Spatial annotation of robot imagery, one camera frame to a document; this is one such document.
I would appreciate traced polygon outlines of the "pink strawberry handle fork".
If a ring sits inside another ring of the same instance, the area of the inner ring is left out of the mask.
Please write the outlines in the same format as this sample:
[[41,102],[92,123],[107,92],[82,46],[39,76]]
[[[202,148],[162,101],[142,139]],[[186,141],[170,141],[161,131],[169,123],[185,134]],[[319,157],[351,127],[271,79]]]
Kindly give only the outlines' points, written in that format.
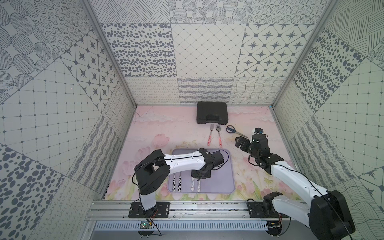
[[207,146],[208,147],[211,145],[211,142],[212,142],[212,132],[214,130],[214,127],[215,127],[214,124],[210,125],[210,134],[209,134],[209,138],[208,138],[208,141],[207,141]]

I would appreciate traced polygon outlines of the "cow pattern handle spoon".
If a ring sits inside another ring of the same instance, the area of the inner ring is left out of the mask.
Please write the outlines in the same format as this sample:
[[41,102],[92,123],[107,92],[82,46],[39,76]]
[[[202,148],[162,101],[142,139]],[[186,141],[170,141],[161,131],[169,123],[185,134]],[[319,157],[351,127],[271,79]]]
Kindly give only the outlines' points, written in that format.
[[179,174],[178,179],[178,192],[180,193],[182,191],[182,174]]

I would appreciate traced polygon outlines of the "cow pattern handle fork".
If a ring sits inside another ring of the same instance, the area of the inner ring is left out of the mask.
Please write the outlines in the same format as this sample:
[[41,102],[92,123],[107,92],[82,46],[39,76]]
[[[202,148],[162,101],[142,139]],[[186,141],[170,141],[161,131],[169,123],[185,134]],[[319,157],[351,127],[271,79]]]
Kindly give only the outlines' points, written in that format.
[[176,191],[176,175],[173,174],[173,181],[172,181],[172,192]]

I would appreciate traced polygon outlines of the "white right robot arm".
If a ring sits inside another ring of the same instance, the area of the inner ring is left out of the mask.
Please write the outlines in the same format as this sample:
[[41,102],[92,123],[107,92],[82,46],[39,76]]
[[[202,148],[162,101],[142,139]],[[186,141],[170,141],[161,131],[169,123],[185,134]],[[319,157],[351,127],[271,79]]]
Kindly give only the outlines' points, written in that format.
[[319,240],[341,240],[356,231],[346,198],[339,191],[329,191],[294,170],[282,157],[273,154],[268,137],[254,134],[251,139],[236,138],[236,147],[254,159],[253,166],[260,167],[297,193],[303,203],[297,203],[280,192],[263,198],[266,215],[281,214],[307,226]]

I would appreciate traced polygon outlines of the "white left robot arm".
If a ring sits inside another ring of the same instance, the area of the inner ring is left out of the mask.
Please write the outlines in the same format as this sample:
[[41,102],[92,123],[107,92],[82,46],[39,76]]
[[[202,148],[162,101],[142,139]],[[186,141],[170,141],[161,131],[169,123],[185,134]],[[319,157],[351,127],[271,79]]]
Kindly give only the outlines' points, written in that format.
[[219,152],[209,152],[207,149],[198,150],[181,155],[164,154],[162,150],[155,150],[138,163],[134,168],[132,181],[139,190],[139,201],[145,213],[156,210],[155,192],[161,187],[169,175],[195,171],[197,179],[206,179],[212,171],[223,167],[225,160]]

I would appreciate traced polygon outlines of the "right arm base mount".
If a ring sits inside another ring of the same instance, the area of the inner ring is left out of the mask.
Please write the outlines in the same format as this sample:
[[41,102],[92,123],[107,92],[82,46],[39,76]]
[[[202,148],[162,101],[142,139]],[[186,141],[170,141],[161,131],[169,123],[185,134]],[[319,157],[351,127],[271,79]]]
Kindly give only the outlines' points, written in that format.
[[282,196],[280,192],[272,192],[265,195],[262,202],[248,199],[246,205],[248,207],[250,218],[288,218],[287,215],[278,213],[273,207],[272,200],[275,197]]

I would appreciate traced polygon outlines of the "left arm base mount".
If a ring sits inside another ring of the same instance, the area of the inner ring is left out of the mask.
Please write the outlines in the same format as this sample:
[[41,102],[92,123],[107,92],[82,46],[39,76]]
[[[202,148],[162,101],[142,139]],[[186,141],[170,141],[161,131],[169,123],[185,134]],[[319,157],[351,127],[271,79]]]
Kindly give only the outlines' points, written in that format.
[[165,219],[169,217],[170,202],[156,202],[156,205],[148,210],[144,210],[142,204],[135,201],[131,204],[129,211],[130,219],[146,219],[146,218],[159,218]]

